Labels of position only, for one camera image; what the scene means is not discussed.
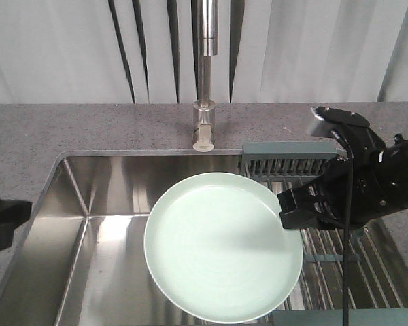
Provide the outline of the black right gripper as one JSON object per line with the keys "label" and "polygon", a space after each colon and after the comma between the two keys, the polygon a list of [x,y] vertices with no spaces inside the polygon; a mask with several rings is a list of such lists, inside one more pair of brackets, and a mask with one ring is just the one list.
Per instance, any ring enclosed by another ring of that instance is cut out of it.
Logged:
{"label": "black right gripper", "polygon": [[[330,207],[330,216],[343,223],[346,216],[351,165],[348,159],[344,160],[340,156],[333,158],[326,163],[324,174],[318,179],[320,186],[311,181],[278,194],[282,227],[285,230],[320,229],[322,224],[316,214],[322,212],[320,190]],[[388,205],[381,203],[387,201],[374,166],[354,169],[349,221],[351,229],[361,228],[372,219],[386,216]]]}

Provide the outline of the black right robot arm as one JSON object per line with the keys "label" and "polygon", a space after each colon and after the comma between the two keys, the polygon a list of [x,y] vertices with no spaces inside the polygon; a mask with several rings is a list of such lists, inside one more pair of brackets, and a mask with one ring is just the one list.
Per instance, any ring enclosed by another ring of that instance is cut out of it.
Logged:
{"label": "black right robot arm", "polygon": [[408,209],[408,139],[398,134],[395,141],[361,167],[333,158],[323,175],[278,194],[283,228],[355,230]]}

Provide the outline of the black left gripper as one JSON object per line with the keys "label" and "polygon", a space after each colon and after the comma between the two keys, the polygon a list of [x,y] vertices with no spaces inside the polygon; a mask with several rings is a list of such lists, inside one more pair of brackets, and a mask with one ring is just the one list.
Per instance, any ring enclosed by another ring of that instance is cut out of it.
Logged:
{"label": "black left gripper", "polygon": [[13,245],[15,229],[31,216],[32,202],[0,199],[0,251]]}

